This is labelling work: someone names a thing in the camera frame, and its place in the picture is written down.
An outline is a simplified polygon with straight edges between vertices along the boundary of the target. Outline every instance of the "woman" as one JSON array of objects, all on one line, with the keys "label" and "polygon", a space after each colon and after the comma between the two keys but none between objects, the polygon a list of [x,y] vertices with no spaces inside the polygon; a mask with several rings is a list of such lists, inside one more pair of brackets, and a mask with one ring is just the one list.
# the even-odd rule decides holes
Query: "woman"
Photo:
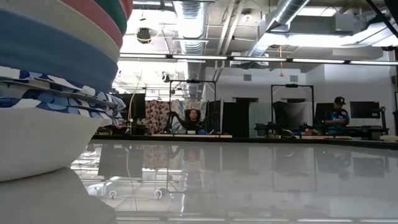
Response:
[{"label": "woman", "polygon": [[196,109],[188,109],[184,111],[185,120],[181,119],[176,112],[172,112],[172,115],[176,116],[178,121],[187,131],[199,131],[201,130],[200,111]]}]

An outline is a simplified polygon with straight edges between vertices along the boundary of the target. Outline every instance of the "metal frame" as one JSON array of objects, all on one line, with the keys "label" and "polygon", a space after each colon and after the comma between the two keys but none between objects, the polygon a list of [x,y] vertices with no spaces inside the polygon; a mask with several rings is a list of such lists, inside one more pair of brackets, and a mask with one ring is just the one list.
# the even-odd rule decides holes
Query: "metal frame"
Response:
[{"label": "metal frame", "polygon": [[338,60],[328,58],[283,58],[283,57],[240,57],[232,55],[175,55],[175,54],[139,54],[123,53],[120,59],[139,60],[140,62],[176,62],[177,60],[206,60],[206,61],[238,61],[238,62],[273,62],[273,63],[314,63],[331,65],[362,65],[362,66],[395,66],[398,62],[377,60]]},{"label": "metal frame", "polygon": [[[217,100],[217,84],[215,81],[203,81],[203,80],[170,80],[169,83],[169,111],[172,111],[172,83],[173,82],[185,82],[185,83],[212,83],[214,85],[214,101]],[[221,113],[218,115],[218,129],[221,131]]]},{"label": "metal frame", "polygon": [[271,121],[274,123],[274,87],[275,86],[283,86],[286,88],[298,88],[298,87],[310,87],[311,88],[311,102],[312,102],[312,124],[314,124],[314,116],[315,116],[315,102],[313,95],[313,85],[297,85],[297,84],[286,84],[286,85],[271,85]]}]

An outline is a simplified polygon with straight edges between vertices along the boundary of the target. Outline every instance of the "white bowl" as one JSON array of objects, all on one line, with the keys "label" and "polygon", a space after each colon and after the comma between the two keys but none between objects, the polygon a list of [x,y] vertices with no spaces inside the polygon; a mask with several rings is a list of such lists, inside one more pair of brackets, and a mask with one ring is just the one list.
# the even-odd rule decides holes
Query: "white bowl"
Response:
[{"label": "white bowl", "polygon": [[0,223],[116,223],[114,208],[88,195],[74,171],[0,183]]},{"label": "white bowl", "polygon": [[71,164],[107,120],[39,108],[0,110],[0,181]]}]

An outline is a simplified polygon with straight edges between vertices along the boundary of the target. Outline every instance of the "ceiling light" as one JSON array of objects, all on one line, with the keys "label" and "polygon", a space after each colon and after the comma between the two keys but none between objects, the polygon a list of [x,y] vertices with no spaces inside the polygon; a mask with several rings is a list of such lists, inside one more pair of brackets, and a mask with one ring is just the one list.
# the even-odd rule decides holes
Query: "ceiling light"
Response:
[{"label": "ceiling light", "polygon": [[370,223],[398,223],[397,219],[362,219],[360,222],[370,222]]},{"label": "ceiling light", "polygon": [[159,217],[116,217],[117,221],[159,221]]},{"label": "ceiling light", "polygon": [[161,54],[120,54],[120,57],[127,57],[127,58],[166,58],[166,55],[161,55]]},{"label": "ceiling light", "polygon": [[225,56],[207,55],[173,55],[174,59],[198,59],[198,60],[226,60]]},{"label": "ceiling light", "polygon": [[181,37],[173,37],[173,41],[195,41],[195,42],[204,42],[208,43],[207,39],[197,39],[197,38],[181,38]]},{"label": "ceiling light", "polygon": [[225,218],[205,218],[205,217],[169,217],[168,221],[186,221],[186,222],[225,222]]},{"label": "ceiling light", "polygon": [[298,222],[353,222],[350,219],[331,219],[331,218],[300,218]]},{"label": "ceiling light", "polygon": [[398,66],[398,62],[378,62],[378,61],[351,61],[352,65],[389,65]]},{"label": "ceiling light", "polygon": [[233,60],[248,62],[286,62],[286,58],[270,58],[270,57],[234,57]]},{"label": "ceiling light", "polygon": [[303,63],[344,63],[344,60],[324,60],[324,59],[294,58],[293,62],[303,62]]},{"label": "ceiling light", "polygon": [[234,222],[289,222],[287,218],[234,218]]}]

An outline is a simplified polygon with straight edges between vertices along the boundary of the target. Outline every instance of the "white wall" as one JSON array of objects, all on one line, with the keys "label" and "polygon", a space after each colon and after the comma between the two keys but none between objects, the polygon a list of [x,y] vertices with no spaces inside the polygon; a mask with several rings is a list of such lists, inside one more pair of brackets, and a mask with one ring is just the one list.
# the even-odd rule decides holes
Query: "white wall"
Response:
[{"label": "white wall", "polygon": [[[379,60],[389,60],[385,53]],[[345,109],[350,113],[350,101],[379,101],[386,107],[389,134],[395,133],[394,86],[390,75],[394,67],[322,65],[307,73],[307,83],[315,85],[315,102],[332,103],[336,96],[346,98]],[[352,119],[351,126],[381,125],[381,119]]]},{"label": "white wall", "polygon": [[305,75],[305,80],[308,85],[314,86],[314,101],[323,102],[325,97],[325,66],[320,65],[317,68],[307,72]]},{"label": "white wall", "polygon": [[[214,74],[214,68],[206,68],[206,79],[211,80]],[[251,82],[244,82],[243,75],[252,75]],[[298,75],[298,83],[305,85],[305,73],[300,73],[299,69],[285,69],[284,77],[280,77],[280,70],[269,71],[268,69],[250,69],[242,70],[240,68],[224,68],[217,83],[217,98],[225,102],[232,102],[233,98],[259,98],[261,103],[271,102],[271,85],[287,84],[290,82],[290,75]],[[213,92],[208,88],[205,90],[205,99],[213,100]],[[281,98],[307,98],[310,95],[302,88],[281,88],[274,95],[274,101]]]}]

